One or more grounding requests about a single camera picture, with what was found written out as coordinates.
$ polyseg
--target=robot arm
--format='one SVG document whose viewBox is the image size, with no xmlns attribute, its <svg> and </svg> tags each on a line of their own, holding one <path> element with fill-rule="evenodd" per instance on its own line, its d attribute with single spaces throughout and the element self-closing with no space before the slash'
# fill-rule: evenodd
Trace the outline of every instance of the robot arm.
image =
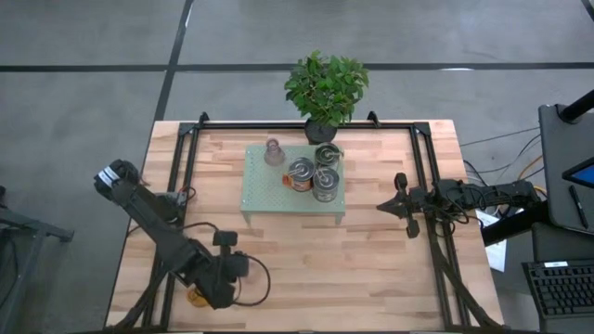
<svg viewBox="0 0 594 334">
<path fill-rule="evenodd" d="M 168 224 L 182 219 L 180 211 L 171 200 L 140 185 L 138 171 L 127 161 L 117 160 L 95 176 L 95 188 L 122 207 L 150 236 L 164 270 L 187 287 L 194 284 L 213 309 L 233 304 L 235 288 L 231 283 L 248 275 L 248 258 L 240 252 L 231 254 L 230 247 L 237 245 L 236 232 L 217 229 L 213 244 L 221 251 L 212 255 L 199 241 Z"/>
<path fill-rule="evenodd" d="M 476 186 L 446 179 L 435 183 L 431 192 L 421 187 L 411 188 L 407 192 L 407 176 L 398 173 L 394 185 L 397 190 L 396 196 L 378 205 L 377 209 L 399 218 L 407 218 L 409 238 L 414 238 L 419 233 L 419 225 L 412 218 L 412 213 L 434 212 L 436 217 L 451 218 L 477 208 L 500 204 L 526 208 L 540 202 L 528 181 L 516 181 L 499 186 Z"/>
</svg>

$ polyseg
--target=tin can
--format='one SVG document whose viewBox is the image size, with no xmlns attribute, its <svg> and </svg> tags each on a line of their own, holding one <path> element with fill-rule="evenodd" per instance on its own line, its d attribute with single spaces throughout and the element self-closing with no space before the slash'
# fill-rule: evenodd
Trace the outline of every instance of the tin can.
<svg viewBox="0 0 594 334">
<path fill-rule="evenodd" d="M 341 150 L 332 143 L 322 143 L 316 147 L 316 168 L 331 167 L 336 169 L 341 159 Z"/>
<path fill-rule="evenodd" d="M 321 202 L 331 202 L 338 195 L 340 177 L 330 167 L 322 167 L 314 174 L 314 198 Z"/>
<path fill-rule="evenodd" d="M 307 191 L 312 188 L 312 176 L 314 176 L 314 163 L 307 158 L 298 158 L 289 166 L 289 178 L 291 186 L 296 191 Z"/>
</svg>

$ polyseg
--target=gray concrete floor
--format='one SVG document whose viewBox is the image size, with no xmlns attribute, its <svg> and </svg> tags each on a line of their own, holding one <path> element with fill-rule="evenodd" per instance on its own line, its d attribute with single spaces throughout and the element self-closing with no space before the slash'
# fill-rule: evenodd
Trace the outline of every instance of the gray concrete floor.
<svg viewBox="0 0 594 334">
<path fill-rule="evenodd" d="M 183 0 L 0 2 L 0 65 L 165 64 Z M 293 62 L 319 48 L 367 62 L 594 61 L 594 22 L 579 0 L 196 0 L 180 63 Z M 76 230 L 47 242 L 19 333 L 101 328 L 127 218 L 93 189 L 118 158 L 142 160 L 163 73 L 0 73 L 0 184 L 7 204 Z M 297 119 L 288 74 L 177 73 L 166 120 Z M 356 118 L 453 119 L 460 143 L 537 126 L 541 104 L 569 103 L 594 71 L 373 71 Z M 537 132 L 462 148 L 482 169 L 513 161 Z M 532 148 L 502 176 L 515 179 Z M 489 174 L 495 182 L 498 174 Z M 542 174 L 532 179 L 544 185 Z M 510 241 L 494 274 L 506 322 L 534 328 Z"/>
</svg>

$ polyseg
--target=white paper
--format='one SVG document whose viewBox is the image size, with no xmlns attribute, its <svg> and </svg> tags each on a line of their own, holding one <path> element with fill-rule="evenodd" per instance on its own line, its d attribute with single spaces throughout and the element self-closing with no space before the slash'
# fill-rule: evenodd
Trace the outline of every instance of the white paper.
<svg viewBox="0 0 594 334">
<path fill-rule="evenodd" d="M 476 211 L 476 217 L 483 221 L 484 226 L 489 226 L 499 221 L 499 218 L 478 210 Z M 501 273 L 505 271 L 505 251 L 507 247 L 508 241 L 503 240 L 485 248 L 489 266 Z"/>
</svg>

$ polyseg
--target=computer monitor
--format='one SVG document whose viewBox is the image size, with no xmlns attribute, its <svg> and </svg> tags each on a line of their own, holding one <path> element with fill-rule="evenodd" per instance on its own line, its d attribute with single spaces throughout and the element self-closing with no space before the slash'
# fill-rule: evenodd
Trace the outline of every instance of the computer monitor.
<svg viewBox="0 0 594 334">
<path fill-rule="evenodd" d="M 594 188 L 594 158 L 588 159 L 564 172 L 563 179 Z"/>
</svg>

